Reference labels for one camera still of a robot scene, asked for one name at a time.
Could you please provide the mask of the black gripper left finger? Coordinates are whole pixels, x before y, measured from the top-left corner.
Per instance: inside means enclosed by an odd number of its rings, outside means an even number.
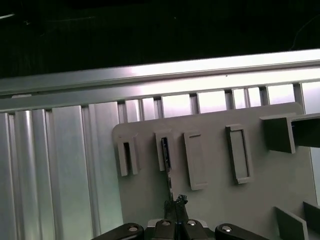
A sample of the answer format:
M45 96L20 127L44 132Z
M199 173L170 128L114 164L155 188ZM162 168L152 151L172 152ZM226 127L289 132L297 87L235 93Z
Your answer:
M175 202L164 203L164 218L152 219L146 228L137 223L125 223L99 236L95 240L175 240L177 238Z

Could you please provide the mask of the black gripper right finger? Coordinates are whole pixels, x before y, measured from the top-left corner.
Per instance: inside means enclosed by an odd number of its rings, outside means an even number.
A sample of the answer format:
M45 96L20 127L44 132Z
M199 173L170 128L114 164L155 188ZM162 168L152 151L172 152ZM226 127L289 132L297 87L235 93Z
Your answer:
M204 226L199 220L191 219L186 210L185 195L176 199L176 219L180 240L264 240L265 237L231 223L222 223L215 230Z

